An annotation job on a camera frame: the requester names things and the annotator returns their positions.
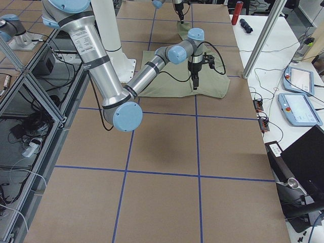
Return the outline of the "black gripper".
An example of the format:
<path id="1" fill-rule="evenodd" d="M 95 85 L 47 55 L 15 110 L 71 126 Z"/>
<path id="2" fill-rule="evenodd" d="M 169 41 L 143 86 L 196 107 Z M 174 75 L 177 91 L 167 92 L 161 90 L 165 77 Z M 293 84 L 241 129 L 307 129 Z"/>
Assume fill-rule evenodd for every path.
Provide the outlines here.
<path id="1" fill-rule="evenodd" d="M 174 2 L 174 8 L 175 8 L 175 11 L 178 14 L 180 23 L 183 24 L 184 23 L 184 15 L 183 15 L 183 12 L 182 12 L 183 9 L 184 9 L 183 2 Z"/>
<path id="2" fill-rule="evenodd" d="M 202 64 L 203 64 L 203 55 L 190 56 L 188 58 L 187 67 L 190 73 L 192 74 L 192 83 L 193 83 L 194 90 L 197 90 L 197 88 L 199 87 L 198 73 L 202 69 Z"/>

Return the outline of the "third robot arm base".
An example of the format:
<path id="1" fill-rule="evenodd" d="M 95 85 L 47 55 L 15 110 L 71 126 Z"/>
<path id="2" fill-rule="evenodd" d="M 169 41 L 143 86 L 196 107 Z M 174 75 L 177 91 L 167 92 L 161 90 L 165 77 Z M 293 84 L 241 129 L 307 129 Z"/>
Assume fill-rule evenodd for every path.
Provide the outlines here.
<path id="1" fill-rule="evenodd" d="M 17 15 L 1 16 L 1 39 L 7 42 L 12 50 L 32 51 L 42 34 L 29 33 Z"/>

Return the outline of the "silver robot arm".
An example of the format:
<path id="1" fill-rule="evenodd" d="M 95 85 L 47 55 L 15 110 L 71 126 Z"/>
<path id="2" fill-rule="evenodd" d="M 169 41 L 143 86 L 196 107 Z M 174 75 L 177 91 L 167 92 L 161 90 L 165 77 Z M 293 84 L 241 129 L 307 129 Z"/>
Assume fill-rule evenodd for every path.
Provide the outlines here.
<path id="1" fill-rule="evenodd" d="M 122 132 L 133 131 L 140 125 L 143 112 L 134 99 L 169 63 L 179 64 L 195 54 L 201 54 L 205 33 L 192 28 L 187 38 L 177 45 L 161 47 L 153 58 L 122 86 L 95 28 L 96 14 L 90 1 L 43 1 L 44 25 L 67 32 L 103 97 L 105 120 Z"/>
<path id="2" fill-rule="evenodd" d="M 151 1 L 153 6 L 156 9 L 160 9 L 162 6 L 164 6 L 166 3 L 170 3 L 172 5 L 172 8 L 176 15 L 179 18 L 179 21 L 181 24 L 184 23 L 184 1 L 182 0 L 172 0 L 172 1 L 166 1 L 166 0 L 152 0 Z"/>

